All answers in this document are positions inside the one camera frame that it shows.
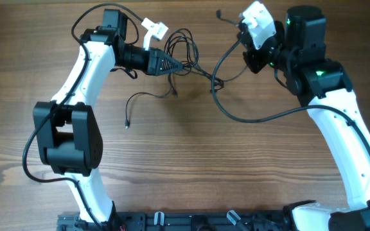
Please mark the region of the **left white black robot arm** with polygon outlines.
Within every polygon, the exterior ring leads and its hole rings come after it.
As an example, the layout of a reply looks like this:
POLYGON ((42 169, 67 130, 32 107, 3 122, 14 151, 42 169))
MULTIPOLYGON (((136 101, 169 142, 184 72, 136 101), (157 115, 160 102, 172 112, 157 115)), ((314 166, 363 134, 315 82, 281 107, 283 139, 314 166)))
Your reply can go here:
POLYGON ((124 71, 161 76, 183 65, 163 50, 150 46, 168 27, 140 18, 116 4, 105 4, 102 23, 77 38, 80 51, 65 84, 48 102, 33 109, 34 132, 40 160, 50 166, 56 181, 66 181, 80 208, 73 223, 82 230, 123 230, 114 202, 105 192, 99 165, 103 140, 94 106, 109 73, 124 71))

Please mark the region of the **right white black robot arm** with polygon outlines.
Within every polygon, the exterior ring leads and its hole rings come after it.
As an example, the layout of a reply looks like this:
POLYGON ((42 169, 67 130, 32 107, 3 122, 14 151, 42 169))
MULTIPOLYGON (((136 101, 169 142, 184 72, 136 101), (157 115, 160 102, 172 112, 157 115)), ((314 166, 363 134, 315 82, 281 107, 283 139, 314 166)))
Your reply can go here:
POLYGON ((347 206, 324 207, 314 200, 287 205, 287 230, 370 230, 370 133, 344 67, 325 57, 326 18, 315 6, 293 6, 285 22, 265 5, 240 14, 240 35, 249 69, 282 71, 284 86, 298 98, 331 151, 344 183, 347 206))

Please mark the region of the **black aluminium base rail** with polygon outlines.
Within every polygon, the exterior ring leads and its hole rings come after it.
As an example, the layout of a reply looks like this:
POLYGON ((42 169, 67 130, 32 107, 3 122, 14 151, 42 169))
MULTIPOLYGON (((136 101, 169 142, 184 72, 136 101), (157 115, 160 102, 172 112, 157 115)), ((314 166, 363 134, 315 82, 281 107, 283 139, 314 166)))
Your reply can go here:
POLYGON ((301 228, 282 210, 220 213, 119 212, 115 223, 99 227, 78 213, 59 215, 57 230, 328 230, 327 224, 309 223, 301 228))

